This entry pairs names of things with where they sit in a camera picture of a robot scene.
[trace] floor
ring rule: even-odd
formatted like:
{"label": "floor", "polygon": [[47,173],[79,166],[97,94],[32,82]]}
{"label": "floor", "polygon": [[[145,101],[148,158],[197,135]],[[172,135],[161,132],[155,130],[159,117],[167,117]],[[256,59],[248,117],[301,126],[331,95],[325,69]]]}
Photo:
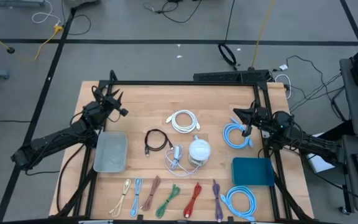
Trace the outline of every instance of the floor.
{"label": "floor", "polygon": [[[60,0],[50,2],[53,14],[63,19]],[[231,70],[216,46],[226,36],[231,0],[202,1],[184,24],[151,13],[144,9],[145,2],[159,9],[165,1],[105,0],[82,7],[75,15],[89,17],[92,21],[89,32],[68,35],[63,40],[59,33],[43,47],[36,62],[33,56],[53,33],[56,19],[34,24],[31,16],[39,11],[48,12],[49,5],[0,7],[0,38],[16,49],[15,54],[9,55],[0,46],[0,69],[11,74],[8,80],[0,79],[0,119],[36,121],[34,131],[34,126],[29,129],[28,123],[0,123],[0,203],[14,167],[9,157],[22,145],[25,136],[39,138],[67,127],[82,81],[107,79],[110,69],[120,80],[192,80],[194,73]],[[170,16],[178,20],[187,18],[197,3],[184,0]],[[240,63],[239,70],[246,70],[252,61],[255,40],[269,4],[269,0],[235,2],[227,39]],[[67,19],[70,10],[63,7]],[[88,21],[81,16],[73,21],[70,33],[87,28]],[[339,73],[339,59],[358,51],[358,0],[279,0],[262,40],[256,69],[272,70],[286,63],[287,57],[298,55],[312,60],[324,73],[323,80],[328,81]],[[308,62],[292,58],[288,63],[290,68],[285,74],[291,85],[306,93],[320,86],[320,74]],[[328,88],[335,90],[342,85],[338,78]],[[300,91],[292,91],[289,105],[294,106],[301,99]],[[348,117],[344,93],[337,102]],[[309,133],[321,133],[341,122],[326,96],[307,102],[293,114]],[[311,119],[315,117],[320,118],[319,122]],[[34,171],[56,170],[61,161],[62,153],[54,154]],[[350,216],[338,212],[337,208],[344,204],[340,190],[308,171],[305,174],[316,218],[336,223],[358,222],[358,212]],[[46,217],[57,177],[57,174],[33,177],[21,174],[0,220]]]}

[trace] white cable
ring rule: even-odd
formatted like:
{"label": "white cable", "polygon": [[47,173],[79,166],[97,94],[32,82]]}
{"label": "white cable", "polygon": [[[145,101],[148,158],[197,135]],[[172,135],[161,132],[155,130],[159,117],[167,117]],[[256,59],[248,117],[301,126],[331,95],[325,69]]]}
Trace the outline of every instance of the white cable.
{"label": "white cable", "polygon": [[[186,126],[186,127],[182,127],[180,126],[177,121],[176,121],[176,117],[178,114],[181,113],[186,113],[190,116],[191,118],[191,125]],[[177,130],[180,133],[189,133],[190,131],[194,130],[194,128],[197,128],[197,130],[199,131],[201,129],[201,126],[197,120],[197,117],[195,114],[193,114],[193,112],[188,111],[188,110],[180,110],[177,111],[175,113],[173,113],[171,116],[169,116],[167,118],[167,120],[165,121],[166,123],[172,122],[172,126],[173,128],[175,128],[175,130]]]}
{"label": "white cable", "polygon": [[109,212],[112,217],[118,217],[121,213],[122,202],[124,201],[125,195],[128,193],[129,187],[131,186],[131,180],[127,179],[124,182],[124,186],[122,188],[122,195],[118,201],[118,204]]}
{"label": "white cable", "polygon": [[[169,158],[169,155],[173,154],[173,161]],[[186,177],[188,175],[196,174],[198,168],[197,166],[193,171],[187,171],[183,166],[180,165],[180,159],[183,157],[183,147],[181,145],[175,146],[174,150],[169,149],[165,151],[165,160],[164,164],[165,167],[171,172],[173,175],[176,175],[178,177]],[[184,174],[177,174],[174,170],[176,167],[181,168],[183,171],[185,171]]]}
{"label": "white cable", "polygon": [[[49,12],[49,13],[45,13],[45,12],[37,12],[37,13],[34,13],[34,15],[32,15],[32,17],[31,17],[32,22],[34,22],[34,23],[36,23],[36,24],[40,24],[40,23],[45,22],[45,21],[48,19],[48,17],[52,16],[52,17],[54,17],[54,18],[57,19],[56,25],[59,25],[59,24],[60,24],[60,18],[57,17],[57,16],[55,16],[55,15],[52,15],[52,11],[53,11],[52,4],[51,4],[48,0],[45,0],[45,1],[46,1],[46,2],[49,4],[49,6],[50,6],[50,12]],[[45,15],[45,18],[42,19],[41,21],[36,21],[36,20],[34,19],[34,17],[35,17],[35,16],[38,16],[38,15]]]}
{"label": "white cable", "polygon": [[277,76],[274,78],[274,81],[275,81],[275,82],[277,82],[277,78],[278,78],[278,77],[285,77],[285,78],[287,78],[288,84],[289,84],[289,86],[290,86],[290,94],[287,96],[287,99],[289,99],[289,98],[291,97],[291,92],[292,92],[290,77],[288,77],[286,74],[279,74],[279,75],[277,75]]}

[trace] red cable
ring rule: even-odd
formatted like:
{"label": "red cable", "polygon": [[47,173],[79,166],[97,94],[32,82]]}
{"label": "red cable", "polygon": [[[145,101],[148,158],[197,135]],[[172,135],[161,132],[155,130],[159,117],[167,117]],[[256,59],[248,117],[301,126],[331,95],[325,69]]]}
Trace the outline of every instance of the red cable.
{"label": "red cable", "polygon": [[194,202],[196,201],[196,197],[199,196],[199,194],[201,193],[201,189],[202,189],[202,187],[197,182],[196,187],[194,188],[193,196],[192,196],[189,204],[186,206],[186,208],[183,211],[183,216],[185,218],[189,218],[191,216],[191,213],[193,212]]}

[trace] desk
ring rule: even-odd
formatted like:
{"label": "desk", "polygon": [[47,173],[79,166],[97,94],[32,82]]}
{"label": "desk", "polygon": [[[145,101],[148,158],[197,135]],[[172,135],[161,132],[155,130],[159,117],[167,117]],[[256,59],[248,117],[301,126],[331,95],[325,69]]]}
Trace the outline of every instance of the desk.
{"label": "desk", "polygon": [[346,92],[346,100],[349,104],[351,119],[345,121],[339,126],[325,132],[320,137],[327,140],[338,140],[341,136],[358,135],[358,86],[354,82],[351,69],[353,64],[350,59],[341,59],[339,61]]}
{"label": "desk", "polygon": [[[93,100],[91,86],[98,82],[83,82],[78,98],[75,113],[80,112],[83,105]],[[206,85],[114,85],[113,90],[121,89],[124,92],[122,107],[129,111],[125,118],[116,123],[108,122],[106,131],[124,131],[128,137],[128,158],[126,171],[120,174],[98,174],[94,191],[93,208],[91,218],[111,219],[110,211],[117,204],[122,193],[122,185],[127,178],[132,181],[136,177],[144,178],[144,185],[140,192],[140,204],[147,198],[152,181],[158,175],[162,182],[154,196],[152,208],[148,212],[139,210],[144,215],[144,220],[156,220],[155,211],[168,198],[172,184],[176,183],[181,188],[181,194],[173,199],[167,207],[162,220],[182,220],[183,209],[190,201],[194,186],[199,182],[203,188],[197,198],[193,214],[190,220],[214,221],[215,204],[212,191],[212,179],[216,179],[221,185],[221,193],[225,194],[233,187],[231,182],[231,162],[234,157],[257,157],[262,147],[260,131],[252,130],[251,138],[254,147],[235,150],[226,145],[222,137],[222,130],[230,117],[236,118],[233,108],[248,108],[254,100],[253,88],[249,86],[206,86]],[[272,111],[288,111],[288,103],[285,98],[285,89],[282,83],[269,83],[268,93]],[[174,111],[187,109],[195,113],[201,125],[201,131],[193,131],[189,134],[176,132],[171,124],[165,124],[165,120]],[[114,111],[111,119],[115,120],[117,113]],[[178,116],[178,123],[189,123],[190,119],[185,115]],[[164,160],[164,149],[159,152],[150,152],[150,157],[144,154],[144,137],[148,130],[159,128],[168,134],[174,144],[181,143],[185,148],[185,155],[181,163],[190,168],[187,161],[188,146],[197,134],[201,139],[207,140],[212,148],[208,163],[203,166],[196,175],[190,177],[175,177],[166,170]],[[240,131],[233,131],[230,136],[234,143],[244,140]],[[149,136],[149,144],[157,146],[163,141],[158,134]],[[65,150],[62,166],[67,159],[78,149],[77,146]],[[288,151],[282,151],[282,164],[287,182],[287,189],[293,198],[309,216],[313,217],[310,198],[306,186],[305,177],[300,158]],[[63,206],[72,196],[78,186],[84,151],[81,151],[68,164],[62,177],[62,191],[60,205]],[[254,217],[258,221],[274,221],[272,203],[268,187],[252,186],[258,201],[258,208]],[[284,211],[281,195],[276,190],[280,216],[283,218]],[[81,212],[84,214],[87,191],[83,194]],[[118,220],[134,219],[129,216],[134,201],[134,185],[125,197],[122,212]],[[236,208],[246,210],[248,200],[241,195],[236,195],[233,201]],[[233,214],[221,202],[224,220]],[[56,214],[56,191],[53,198],[50,214]]]}

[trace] coiled blue cable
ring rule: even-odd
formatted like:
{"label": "coiled blue cable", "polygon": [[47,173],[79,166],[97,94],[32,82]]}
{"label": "coiled blue cable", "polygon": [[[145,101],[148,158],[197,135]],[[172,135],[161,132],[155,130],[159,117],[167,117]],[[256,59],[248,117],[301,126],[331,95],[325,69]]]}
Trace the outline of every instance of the coiled blue cable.
{"label": "coiled blue cable", "polygon": [[254,143],[252,142],[251,138],[249,136],[247,136],[244,139],[244,142],[242,144],[233,144],[232,142],[230,142],[230,132],[233,131],[234,129],[240,129],[241,131],[245,131],[245,127],[243,125],[241,125],[240,123],[238,123],[234,118],[231,118],[233,120],[233,123],[229,123],[227,125],[224,126],[223,128],[223,139],[226,142],[226,144],[228,144],[230,147],[232,147],[233,149],[243,149],[245,148],[248,144],[249,146],[253,147]]}
{"label": "coiled blue cable", "polygon": [[136,178],[135,179],[135,200],[134,203],[132,204],[132,209],[131,209],[131,217],[135,217],[137,215],[137,211],[138,211],[138,207],[139,207],[139,194],[140,194],[140,190],[142,190],[142,186],[143,186],[143,178]]}
{"label": "coiled blue cable", "polygon": [[[231,200],[232,200],[232,196],[235,193],[243,193],[246,194],[248,196],[249,199],[249,210],[246,212],[239,212],[236,209],[233,208],[232,204],[231,204]],[[223,201],[223,203],[226,204],[226,206],[228,207],[228,209],[236,216],[240,217],[240,218],[246,218],[251,222],[255,221],[255,218],[252,216],[252,214],[254,214],[255,210],[256,210],[256,198],[254,193],[252,193],[252,191],[246,187],[246,186],[237,186],[237,187],[233,187],[232,189],[229,190],[229,192],[227,193],[227,196],[224,196],[223,194],[221,194],[221,200]]]}

